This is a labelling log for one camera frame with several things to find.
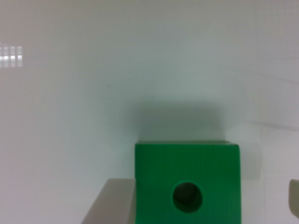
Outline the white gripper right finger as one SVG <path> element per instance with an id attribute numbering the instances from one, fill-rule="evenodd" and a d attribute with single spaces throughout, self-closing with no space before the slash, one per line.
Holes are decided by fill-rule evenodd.
<path id="1" fill-rule="evenodd" d="M 299 180 L 292 179 L 289 183 L 289 208 L 299 219 Z"/>

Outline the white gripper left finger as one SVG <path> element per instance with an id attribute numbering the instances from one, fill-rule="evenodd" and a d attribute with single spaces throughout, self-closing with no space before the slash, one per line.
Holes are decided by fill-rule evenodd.
<path id="1" fill-rule="evenodd" d="M 110 178 L 81 224 L 135 224 L 135 180 Z"/>

